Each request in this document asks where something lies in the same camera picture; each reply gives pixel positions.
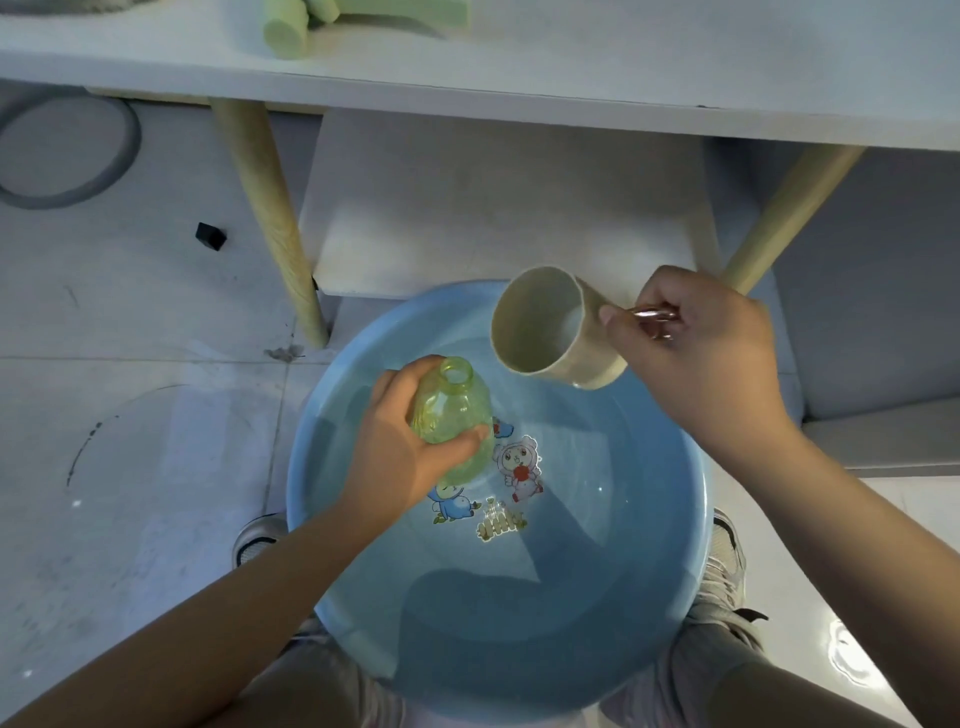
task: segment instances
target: cartoon sticker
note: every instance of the cartoon sticker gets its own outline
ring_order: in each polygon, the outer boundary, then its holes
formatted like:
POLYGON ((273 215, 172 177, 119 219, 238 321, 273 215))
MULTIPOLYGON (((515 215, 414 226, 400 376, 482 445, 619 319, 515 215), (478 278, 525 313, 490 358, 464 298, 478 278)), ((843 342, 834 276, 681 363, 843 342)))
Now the cartoon sticker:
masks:
POLYGON ((503 473, 504 483, 514 491, 514 503, 543 492, 537 441, 530 435, 524 435, 518 443, 497 445, 493 461, 503 473))
POLYGON ((502 500, 498 502, 495 497, 490 496, 484 506, 484 518, 477 525, 477 536, 481 541, 487 542, 511 531, 522 531, 526 525, 527 521, 522 513, 509 510, 502 500))
POLYGON ((480 510, 481 504, 476 501, 471 502, 463 492, 462 485, 435 485, 430 489, 426 496, 433 501, 433 511, 437 514, 433 523, 472 518, 473 512, 480 510))

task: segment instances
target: white table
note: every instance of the white table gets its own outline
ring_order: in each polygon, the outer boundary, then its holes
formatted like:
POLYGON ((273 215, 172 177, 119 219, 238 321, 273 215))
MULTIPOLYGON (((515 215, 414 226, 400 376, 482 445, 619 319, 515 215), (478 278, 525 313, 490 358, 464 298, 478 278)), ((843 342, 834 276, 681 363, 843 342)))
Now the white table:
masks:
POLYGON ((469 32, 340 22, 272 58, 257 0, 0 18, 0 77, 207 96, 304 328, 325 327, 262 102, 816 142, 728 269, 741 290, 870 145, 960 149, 960 4, 473 0, 469 32))

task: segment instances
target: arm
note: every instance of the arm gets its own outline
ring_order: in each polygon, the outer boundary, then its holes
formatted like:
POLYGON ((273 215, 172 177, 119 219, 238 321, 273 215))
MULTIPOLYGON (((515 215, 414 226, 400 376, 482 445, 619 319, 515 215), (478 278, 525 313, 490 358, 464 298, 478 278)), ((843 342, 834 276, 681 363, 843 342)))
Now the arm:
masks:
POLYGON ((425 357, 373 387, 344 491, 329 510, 151 622, 13 716, 6 728, 188 726, 270 664, 353 558, 488 433, 427 445, 406 423, 425 357))
POLYGON ((654 398, 770 519, 790 553, 924 725, 956 717, 960 555, 823 454, 780 398, 762 304, 718 281, 659 269, 637 304, 672 303, 654 341, 606 306, 613 345, 654 398))

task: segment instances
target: wall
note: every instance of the wall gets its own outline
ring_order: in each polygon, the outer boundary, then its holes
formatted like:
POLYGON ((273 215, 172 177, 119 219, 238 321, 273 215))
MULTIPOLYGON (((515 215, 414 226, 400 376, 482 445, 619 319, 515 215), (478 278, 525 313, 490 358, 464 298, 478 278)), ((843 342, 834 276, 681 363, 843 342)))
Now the wall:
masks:
MULTIPOLYGON (((800 147, 746 146, 765 201, 800 147)), ((774 271, 808 418, 960 395, 960 155, 868 150, 774 271)))

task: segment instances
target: hand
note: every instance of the hand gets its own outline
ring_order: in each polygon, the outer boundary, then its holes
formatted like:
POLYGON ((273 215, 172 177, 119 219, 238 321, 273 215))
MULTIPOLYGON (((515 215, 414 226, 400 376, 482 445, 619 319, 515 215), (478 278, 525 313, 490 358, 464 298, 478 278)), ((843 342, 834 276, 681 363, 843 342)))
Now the hand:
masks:
POLYGON ((478 425, 445 443, 427 445, 407 424, 420 379, 443 360, 425 356, 399 372, 387 370, 373 386, 340 501, 347 513, 379 530, 426 497, 444 473, 473 457, 490 435, 486 425, 478 425))
POLYGON ((654 340, 624 310, 600 309, 607 338, 674 422, 715 457, 763 447, 790 422, 780 396, 770 317, 720 281, 662 266, 637 305, 671 303, 673 338, 654 340))

